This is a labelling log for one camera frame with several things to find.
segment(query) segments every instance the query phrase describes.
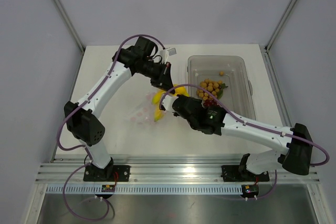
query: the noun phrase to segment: green leaf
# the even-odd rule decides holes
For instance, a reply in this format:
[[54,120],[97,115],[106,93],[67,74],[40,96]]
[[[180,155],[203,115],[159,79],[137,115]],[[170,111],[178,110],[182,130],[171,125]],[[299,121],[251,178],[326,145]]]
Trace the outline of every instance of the green leaf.
[[220,85],[220,87],[221,87],[221,89],[220,89],[220,91],[217,93],[217,99],[222,98],[222,96],[223,96],[223,90],[224,90],[225,88],[228,88],[228,86],[227,86],[225,83],[222,83],[222,84]]

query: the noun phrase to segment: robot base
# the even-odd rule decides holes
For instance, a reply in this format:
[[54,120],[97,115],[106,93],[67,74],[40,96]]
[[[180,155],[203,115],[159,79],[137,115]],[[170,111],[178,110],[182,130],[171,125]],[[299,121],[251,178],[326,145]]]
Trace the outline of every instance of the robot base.
[[117,182],[128,182],[130,171],[131,166],[114,165],[111,159],[111,162],[104,169],[100,169],[92,164],[85,167],[83,180],[85,182],[114,182],[117,173]]
[[261,173],[258,175],[252,174],[248,171],[245,173],[239,172],[239,165],[223,165],[222,175],[224,182],[256,182],[257,177],[259,182],[268,182],[269,175],[268,172]]

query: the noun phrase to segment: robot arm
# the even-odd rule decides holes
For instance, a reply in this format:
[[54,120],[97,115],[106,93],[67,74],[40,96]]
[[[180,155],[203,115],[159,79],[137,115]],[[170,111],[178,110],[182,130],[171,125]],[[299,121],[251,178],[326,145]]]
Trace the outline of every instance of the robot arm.
[[[273,126],[233,113],[243,122],[241,123],[223,108],[204,108],[201,100],[183,95],[167,95],[162,101],[162,106],[175,116],[186,119],[194,130],[205,134],[236,136],[271,148],[271,151],[243,156],[238,168],[242,178],[251,179],[254,175],[280,167],[298,175],[309,174],[312,146],[286,136],[301,136],[312,142],[307,128],[302,124],[296,124],[294,128]],[[267,132],[261,128],[276,130],[282,134]]]
[[[114,93],[135,73],[151,78],[151,85],[162,90],[166,91],[173,87],[170,63],[154,62],[149,57],[155,46],[152,41],[139,37],[134,46],[121,49],[113,70],[111,71],[111,63],[106,74],[83,98],[77,103],[69,101],[64,107],[65,116],[68,116],[78,107],[78,104],[86,102],[67,121],[67,129],[86,146],[90,158],[93,160],[93,167],[97,169],[102,180],[111,176],[113,159],[101,141],[105,128],[98,118]],[[162,50],[160,55],[166,60],[169,49]],[[205,134],[237,136],[271,148],[272,151],[269,152],[243,156],[237,172],[245,179],[253,178],[256,174],[266,170],[277,169],[279,166],[295,174],[306,175],[309,172],[312,146],[285,136],[286,133],[299,134],[311,141],[304,125],[297,124],[294,129],[276,127],[233,114],[244,122],[240,123],[223,108],[216,106],[204,108],[201,100],[183,95],[178,97],[167,95],[162,105],[165,110],[186,119],[194,130]],[[253,123],[267,129],[276,128],[283,132],[283,135],[265,132],[246,125],[246,123]]]
[[[173,87],[170,75],[171,64],[169,62],[154,62],[149,58],[155,46],[156,44],[149,39],[139,37],[134,46],[120,51],[112,71],[110,70],[113,62],[84,97],[79,99],[77,103],[68,101],[64,107],[65,116],[68,116],[79,104],[86,102],[67,121],[67,129],[81,144],[85,145],[94,166],[99,169],[107,169],[113,166],[113,160],[103,141],[101,141],[105,128],[98,118],[115,92],[135,73],[141,73],[151,78],[151,85],[154,87],[163,90]],[[165,57],[168,50],[162,50],[161,56]]]

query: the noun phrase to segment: grape bunch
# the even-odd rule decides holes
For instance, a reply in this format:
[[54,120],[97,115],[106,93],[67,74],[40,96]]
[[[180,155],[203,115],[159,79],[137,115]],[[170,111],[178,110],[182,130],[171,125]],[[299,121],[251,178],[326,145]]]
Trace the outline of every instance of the grape bunch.
[[210,107],[210,106],[217,106],[217,107],[220,107],[219,104],[215,101],[215,100],[206,100],[203,102],[203,106],[204,107]]

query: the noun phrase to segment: pink stain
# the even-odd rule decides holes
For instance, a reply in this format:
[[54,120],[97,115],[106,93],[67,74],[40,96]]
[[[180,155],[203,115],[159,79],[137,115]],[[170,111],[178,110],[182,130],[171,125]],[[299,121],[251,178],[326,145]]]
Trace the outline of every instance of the pink stain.
[[176,214],[174,212],[170,212],[170,213],[167,214],[167,217],[171,218],[171,219],[175,219],[176,218]]

